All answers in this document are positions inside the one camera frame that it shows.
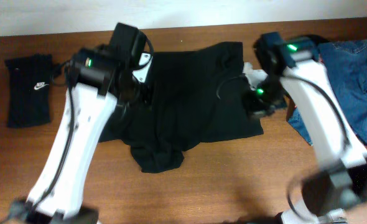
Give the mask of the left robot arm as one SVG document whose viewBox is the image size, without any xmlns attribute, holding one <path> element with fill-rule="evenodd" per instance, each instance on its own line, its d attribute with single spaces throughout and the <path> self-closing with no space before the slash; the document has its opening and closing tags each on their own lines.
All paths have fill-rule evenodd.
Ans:
<svg viewBox="0 0 367 224">
<path fill-rule="evenodd" d="M 28 196 L 11 203 L 5 223 L 99 222 L 98 210 L 83 204 L 88 169 L 114 111 L 125 115 L 151 104 L 153 56 L 145 33 L 118 23 L 107 44 L 82 48 L 67 61 L 66 102 L 50 154 Z"/>
</svg>

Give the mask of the black t-shirt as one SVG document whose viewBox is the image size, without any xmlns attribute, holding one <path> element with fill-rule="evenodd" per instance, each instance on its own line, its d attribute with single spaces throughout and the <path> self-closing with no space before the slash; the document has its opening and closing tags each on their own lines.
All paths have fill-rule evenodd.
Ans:
<svg viewBox="0 0 367 224">
<path fill-rule="evenodd" d="M 121 140 L 142 172 L 176 169 L 184 152 L 201 142 L 250 138 L 264 133 L 248 119 L 241 96 L 247 81 L 243 43 L 221 42 L 191 52 L 157 52 L 151 65 L 154 95 L 150 106 L 117 109 L 101 142 Z"/>
</svg>

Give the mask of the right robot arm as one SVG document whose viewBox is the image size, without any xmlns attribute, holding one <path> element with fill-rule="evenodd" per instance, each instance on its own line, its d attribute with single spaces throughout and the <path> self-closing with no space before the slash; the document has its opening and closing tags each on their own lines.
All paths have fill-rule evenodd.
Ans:
<svg viewBox="0 0 367 224">
<path fill-rule="evenodd" d="M 367 202 L 367 149 L 339 105 L 308 37 L 284 40 L 270 32 L 255 41 L 254 52 L 266 76 L 251 82 L 241 97 L 246 116 L 272 115 L 284 94 L 296 104 L 312 140 L 317 168 L 293 177 L 286 188 L 300 189 L 298 201 L 266 223 L 345 223 L 344 213 Z"/>
</svg>

